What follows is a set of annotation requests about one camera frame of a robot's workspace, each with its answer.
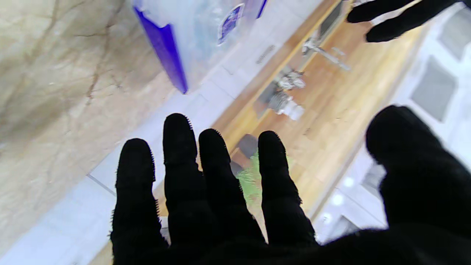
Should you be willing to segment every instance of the finger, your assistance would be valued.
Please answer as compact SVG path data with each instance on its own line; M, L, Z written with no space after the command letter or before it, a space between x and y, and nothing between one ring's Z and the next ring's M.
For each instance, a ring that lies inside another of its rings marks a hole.
M219 228L206 198L206 182L196 163L195 134L182 114L167 117L163 126L165 197L172 247L208 246Z
M116 262L138 258L133 253L167 247L160 234L158 204L152 195L154 181L154 160L146 141L127 141L116 176L117 200L111 232Z
M286 151L278 135L259 137L262 210L268 242L283 246L316 246L314 228L300 207L298 189L288 172Z
M390 226L428 224L471 237L471 175L410 109L376 115L366 146L386 168L380 193Z
M413 0L375 0L354 7L347 16L350 23L371 21L382 14L397 10Z
M208 129L200 134L199 144L208 201L219 219L224 239L247 237L264 242L257 221L247 210L240 183L232 174L224 139L216 130Z
M429 21L453 3L455 3L454 0L422 0L399 16L374 26L366 34L366 40L368 42L390 41Z
M380 111L366 131L366 148L386 168L414 163L416 151L441 150L430 128L409 108L389 106Z

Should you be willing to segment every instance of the marble countertop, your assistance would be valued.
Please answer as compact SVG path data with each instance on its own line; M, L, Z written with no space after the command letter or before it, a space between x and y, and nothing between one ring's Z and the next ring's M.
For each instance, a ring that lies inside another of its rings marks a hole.
M0 2L0 255L176 90L127 0Z

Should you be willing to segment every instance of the tile grout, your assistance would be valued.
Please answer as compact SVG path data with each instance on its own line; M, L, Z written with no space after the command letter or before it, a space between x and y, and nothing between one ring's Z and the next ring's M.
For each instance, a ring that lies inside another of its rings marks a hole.
M100 185L103 189L105 189L107 192L111 193L113 196L116 197L116 192L112 191L110 188L108 188L106 185L101 183L98 179L96 179L94 176L87 174L87 177L89 177L91 180L96 182L96 184Z

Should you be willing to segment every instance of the green object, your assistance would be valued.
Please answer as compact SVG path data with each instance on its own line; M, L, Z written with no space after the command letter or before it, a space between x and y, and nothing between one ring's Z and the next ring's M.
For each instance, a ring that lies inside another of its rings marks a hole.
M239 180L245 202L251 206L262 197L262 176L260 175L259 153L256 152L250 158L251 166L239 172L236 179Z

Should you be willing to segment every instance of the sticker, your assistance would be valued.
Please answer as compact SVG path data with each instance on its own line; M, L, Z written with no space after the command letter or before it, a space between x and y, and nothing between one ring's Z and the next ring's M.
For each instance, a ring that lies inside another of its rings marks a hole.
M245 4L242 3L234 7L222 21L218 30L218 45L224 43L229 33L237 27L239 19L242 17L242 13L244 12L244 6Z

